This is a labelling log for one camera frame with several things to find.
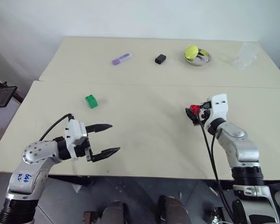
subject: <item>green lego brick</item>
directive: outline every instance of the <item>green lego brick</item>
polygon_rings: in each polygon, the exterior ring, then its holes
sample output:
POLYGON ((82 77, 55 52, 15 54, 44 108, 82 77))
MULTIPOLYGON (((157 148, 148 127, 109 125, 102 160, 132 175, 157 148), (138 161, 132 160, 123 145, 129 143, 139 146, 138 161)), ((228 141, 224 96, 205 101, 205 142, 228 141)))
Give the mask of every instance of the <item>green lego brick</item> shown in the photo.
POLYGON ((86 101, 88 102, 88 104, 89 104, 89 106, 90 106, 91 109, 94 108, 94 107, 96 107, 96 106, 98 106, 98 102, 97 102, 97 100, 94 98, 93 95, 87 96, 87 97, 85 97, 85 99, 86 99, 86 101))

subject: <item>table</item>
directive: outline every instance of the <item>table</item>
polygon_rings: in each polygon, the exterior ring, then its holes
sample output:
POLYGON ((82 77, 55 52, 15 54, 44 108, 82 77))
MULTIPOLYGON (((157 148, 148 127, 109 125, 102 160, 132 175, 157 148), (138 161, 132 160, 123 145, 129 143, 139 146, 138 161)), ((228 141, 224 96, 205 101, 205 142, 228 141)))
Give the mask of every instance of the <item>table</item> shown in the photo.
POLYGON ((40 81, 280 88, 280 71, 260 47, 256 60, 240 70, 231 65, 243 42, 131 38, 66 37, 40 81), (212 55, 207 66, 189 65, 183 52, 197 45, 212 55), (111 61, 127 52, 132 58, 119 65, 111 61), (162 65, 154 62, 167 56, 162 65))
MULTIPOLYGON (((223 92, 229 100, 228 120, 245 129, 260 146, 265 179, 280 180, 280 88, 35 81, 0 142, 0 171, 12 172, 23 149, 72 112, 86 125, 113 125, 90 135, 95 153, 121 149, 96 163, 85 158, 64 161, 51 174, 214 179, 201 129, 192 125, 184 108, 223 92), (94 109, 84 99, 90 94, 99 103, 94 109)), ((63 135, 66 123, 56 126, 47 139, 63 135)), ((214 154, 219 178, 232 179, 225 152, 217 143, 214 154)))

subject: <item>metal bowl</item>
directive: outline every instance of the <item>metal bowl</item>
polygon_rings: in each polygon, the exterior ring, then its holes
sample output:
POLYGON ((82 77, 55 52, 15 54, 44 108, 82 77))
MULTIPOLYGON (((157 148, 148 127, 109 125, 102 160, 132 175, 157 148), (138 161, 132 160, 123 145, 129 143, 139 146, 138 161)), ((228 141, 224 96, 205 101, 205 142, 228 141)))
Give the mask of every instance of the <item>metal bowl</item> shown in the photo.
POLYGON ((211 56, 206 50, 198 49, 198 55, 195 58, 189 60, 185 57, 185 59, 191 65, 204 66, 211 61, 211 56))

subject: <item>robotic arm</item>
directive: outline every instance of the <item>robotic arm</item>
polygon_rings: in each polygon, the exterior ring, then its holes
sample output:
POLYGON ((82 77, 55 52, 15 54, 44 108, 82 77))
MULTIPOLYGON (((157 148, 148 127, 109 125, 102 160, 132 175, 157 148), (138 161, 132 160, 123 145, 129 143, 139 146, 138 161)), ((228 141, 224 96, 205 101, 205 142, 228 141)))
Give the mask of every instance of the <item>robotic arm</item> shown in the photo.
POLYGON ((83 156, 87 161, 96 162, 116 153, 119 147, 94 155, 89 143, 88 133, 110 127, 108 124, 85 126, 71 115, 65 128, 66 139, 58 137, 53 141, 40 140, 28 145, 23 151, 21 163, 10 178, 0 224, 34 223, 35 208, 53 165, 83 156))
POLYGON ((241 224, 279 223, 270 189, 263 181, 259 150, 243 129, 226 121, 227 112, 226 94, 186 108, 186 114, 195 126, 199 125, 197 117, 202 117, 205 130, 215 135, 226 152, 235 180, 233 191, 239 197, 232 203, 235 220, 241 224))

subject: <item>purple highlighter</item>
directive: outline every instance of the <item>purple highlighter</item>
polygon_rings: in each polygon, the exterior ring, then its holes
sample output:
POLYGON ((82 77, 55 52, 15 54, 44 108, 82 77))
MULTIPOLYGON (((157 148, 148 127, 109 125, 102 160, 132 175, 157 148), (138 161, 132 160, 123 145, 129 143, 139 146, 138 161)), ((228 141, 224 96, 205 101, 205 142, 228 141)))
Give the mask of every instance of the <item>purple highlighter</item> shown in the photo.
POLYGON ((119 58, 116 58, 112 61, 112 63, 114 65, 117 65, 117 64, 120 64, 122 63, 123 61, 125 61, 126 59, 129 59, 130 57, 132 57, 132 54, 131 53, 126 53, 125 55, 119 57, 119 58))

